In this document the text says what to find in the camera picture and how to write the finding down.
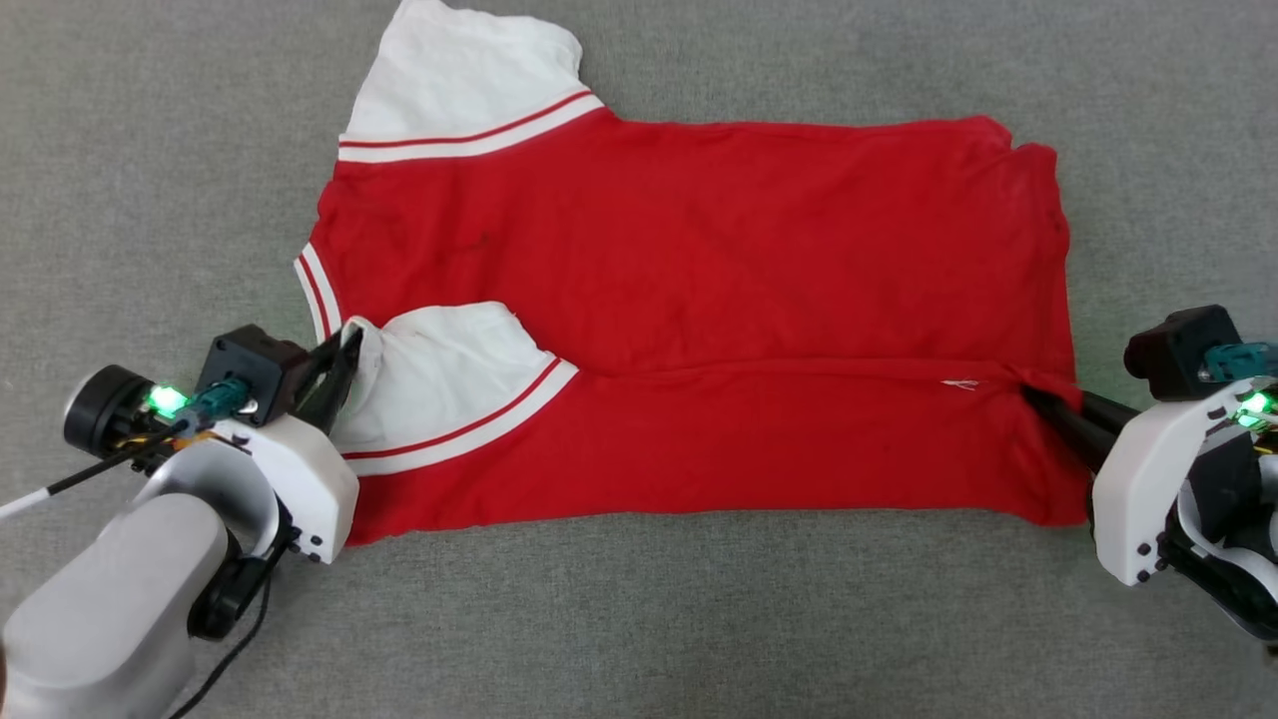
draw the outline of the t-shirt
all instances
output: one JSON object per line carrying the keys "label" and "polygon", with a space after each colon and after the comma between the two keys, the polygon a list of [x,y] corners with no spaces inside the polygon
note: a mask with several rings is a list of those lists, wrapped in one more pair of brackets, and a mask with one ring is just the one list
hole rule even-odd
{"label": "t-shirt", "polygon": [[363,326],[350,541],[606,512],[1084,518],[1056,155],[988,117],[638,123],[533,18],[405,0],[296,269]]}

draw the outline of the led light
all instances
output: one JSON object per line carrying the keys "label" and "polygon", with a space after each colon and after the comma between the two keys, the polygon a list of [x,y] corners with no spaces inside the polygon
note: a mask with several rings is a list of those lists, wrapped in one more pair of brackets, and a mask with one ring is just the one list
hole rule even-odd
{"label": "led light", "polygon": [[1264,393],[1258,392],[1242,404],[1242,409],[1247,412],[1268,412],[1270,405],[1272,401]]}
{"label": "led light", "polygon": [[1251,428],[1259,425],[1264,420],[1259,418],[1249,418],[1247,415],[1243,415],[1243,412],[1268,412],[1269,409],[1273,407],[1273,405],[1274,401],[1269,398],[1269,396],[1266,396],[1263,392],[1258,392],[1251,397],[1249,397],[1247,401],[1242,404],[1242,409],[1238,412],[1237,423],[1250,430]]}
{"label": "led light", "polygon": [[147,395],[147,405],[156,411],[156,415],[173,420],[173,416],[178,414],[178,410],[187,406],[187,396],[173,390],[171,387],[156,386],[151,388],[151,393]]}

